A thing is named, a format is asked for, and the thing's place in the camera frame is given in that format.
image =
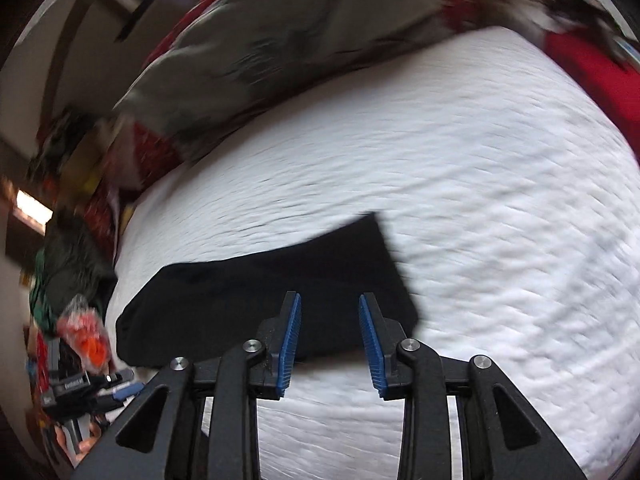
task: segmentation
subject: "bedding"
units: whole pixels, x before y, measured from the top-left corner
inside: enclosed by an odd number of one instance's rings
[[[569,76],[514,32],[462,34],[300,94],[158,181],[125,232],[106,323],[115,345],[167,264],[379,211],[415,336],[490,355],[605,479],[640,433],[639,198],[629,146]],[[297,365],[286,398],[258,405],[262,476],[395,478],[401,421],[363,355]],[[455,456],[455,425],[452,442]]]

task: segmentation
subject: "bed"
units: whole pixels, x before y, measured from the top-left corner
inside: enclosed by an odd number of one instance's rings
[[[639,197],[622,134],[558,66],[509,30],[462,34],[304,92],[156,183],[124,235],[106,324],[115,346],[115,321],[162,266],[375,210],[414,335],[491,356],[605,479],[640,433]],[[378,398],[363,355],[297,365],[286,398],[258,405],[262,476],[394,478],[401,430],[402,403]]]

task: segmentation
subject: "blue object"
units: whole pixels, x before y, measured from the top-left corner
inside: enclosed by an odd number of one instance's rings
[[[360,331],[362,332],[362,341],[364,350],[369,361],[369,371],[371,372],[371,381],[373,386],[380,393],[380,397],[386,394],[386,373],[385,373],[385,357],[380,347],[378,334],[371,319],[369,305],[364,296],[360,297],[360,306],[358,308],[358,317],[360,318]]]
[[[133,383],[129,386],[125,386],[113,393],[112,397],[114,400],[119,400],[120,402],[124,402],[129,397],[135,396],[139,394],[142,389],[145,387],[144,383]]]
[[[631,45],[625,38],[616,37],[613,40],[622,49],[623,55],[629,64],[636,69],[636,72],[640,73],[640,52],[634,49],[633,45]]]
[[[280,355],[278,356],[278,381],[276,391],[280,396],[284,396],[284,390],[289,387],[291,381],[291,371],[293,370],[293,359],[296,356],[298,346],[298,336],[300,335],[300,323],[302,322],[302,309],[300,295],[296,294],[293,306],[289,313],[289,323],[284,335]]]

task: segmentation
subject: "wall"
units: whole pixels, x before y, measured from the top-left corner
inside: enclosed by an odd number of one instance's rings
[[[24,183],[28,161],[12,145],[0,138],[0,174],[16,186]]]
[[[20,269],[4,257],[7,215],[8,208],[0,203],[0,406],[26,452],[42,461],[25,420],[26,410],[33,406],[22,332],[29,323],[29,294],[18,284]]]
[[[24,156],[33,156],[44,85],[53,50],[75,0],[49,8],[22,38],[0,71],[0,136]],[[54,113],[68,104],[108,114],[140,74],[143,61],[184,13],[199,0],[156,0],[129,37],[116,42],[123,23],[92,4],[67,58]]]

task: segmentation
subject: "window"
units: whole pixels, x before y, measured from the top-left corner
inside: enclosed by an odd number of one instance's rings
[[[15,215],[44,234],[45,225],[51,220],[53,211],[43,206],[34,197],[19,190],[15,197]]]

